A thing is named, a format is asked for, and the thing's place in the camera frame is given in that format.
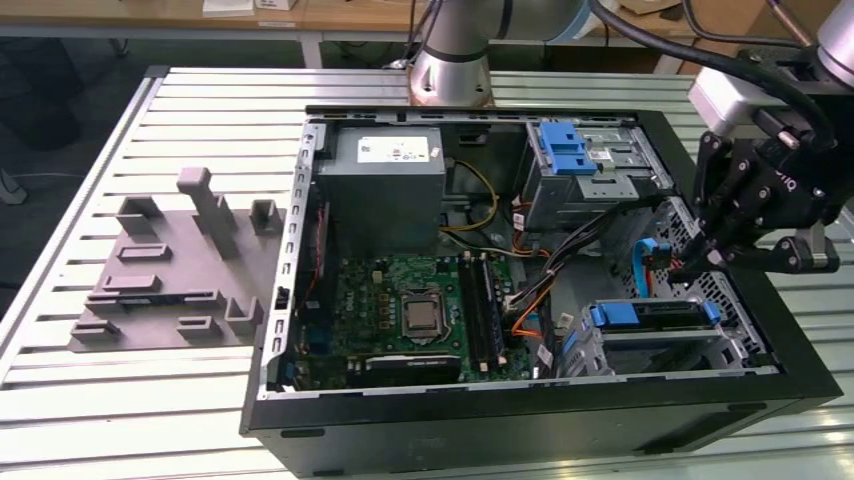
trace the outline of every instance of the green motherboard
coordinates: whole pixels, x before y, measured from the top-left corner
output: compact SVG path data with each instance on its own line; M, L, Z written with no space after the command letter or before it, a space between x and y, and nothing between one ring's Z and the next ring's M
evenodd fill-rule
M484 263L500 301L513 293L507 260L495 255ZM334 290L329 351L305 358L313 388L345 388L341 359L380 355L457 356L457 382L529 378L529 354L520 341L507 345L499 367L472 365L456 257L344 259Z

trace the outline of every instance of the screw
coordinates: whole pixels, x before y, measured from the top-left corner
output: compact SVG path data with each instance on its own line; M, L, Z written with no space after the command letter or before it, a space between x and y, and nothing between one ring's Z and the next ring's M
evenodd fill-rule
M787 131L783 130L781 132L779 132L776 134L776 138L780 142L783 142L783 145L785 145L789 150L796 150L798 148L800 148L800 141Z

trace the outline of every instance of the yellow wire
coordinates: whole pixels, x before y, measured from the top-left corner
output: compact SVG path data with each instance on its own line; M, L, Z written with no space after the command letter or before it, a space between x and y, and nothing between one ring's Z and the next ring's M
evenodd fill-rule
M439 230L441 230L443 232L468 232L471 230L476 230L477 228L483 227L492 221L492 219L495 218L495 213L497 212L497 194L495 193L495 188L492 187L492 184L469 163L463 162L461 160L456 160L456 163L460 163L471 171L471 173L475 174L475 176L480 179L480 181L485 185L485 188L489 189L489 195L492 195L492 208L489 209L489 214L477 223L472 223L471 225L460 225L457 227L441 227L439 228Z
M533 300L533 302L531 302L531 305L528 305L528 308L524 310L524 313L521 313L521 316L519 317L519 319L516 320L516 323L512 325L512 328L509 329L509 333L512 335L521 335L521 336L535 336L536 333L529 332L527 330L521 330L519 327L521 327L521 324L524 323L524 319L528 318L528 315L531 314L531 312L533 311L533 309L536 308L536 306L540 304L540 302L543 301L543 298L545 298L545 295L548 295L548 292L551 291L551 287L553 287L555 284L553 282L548 285L548 287L545 288L545 290L543 290L543 293L539 294L539 297L536 297L536 300Z

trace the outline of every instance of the motherboard chip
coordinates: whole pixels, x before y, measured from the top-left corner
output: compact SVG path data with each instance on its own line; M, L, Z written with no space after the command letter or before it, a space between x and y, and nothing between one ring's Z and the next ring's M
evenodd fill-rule
M425 345L441 335L445 326L441 290L419 289L400 295L403 336Z
M439 326L435 303L409 302L404 305L409 330L435 329Z

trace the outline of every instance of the sticker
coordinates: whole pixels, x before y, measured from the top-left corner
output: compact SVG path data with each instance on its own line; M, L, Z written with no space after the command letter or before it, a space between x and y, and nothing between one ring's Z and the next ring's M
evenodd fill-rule
M569 323L572 322L573 318L575 317L568 313L561 313L560 318L557 318L557 321L555 322L555 328L569 328Z
M361 137L356 162L428 162L428 153L427 137Z
M591 160L613 160L611 157L611 150L607 148L591 148L587 150L587 156Z
M539 348L536 349L536 356L543 361L545 366L551 368L551 361L553 360L553 355L545 348L545 345L543 345L541 343L539 344Z
M520 213L512 214L512 228L515 230L519 230L520 232L524 232L524 215L521 215Z
M296 23L293 23L293 22L257 22L257 26L258 27L270 27L270 28L296 28Z

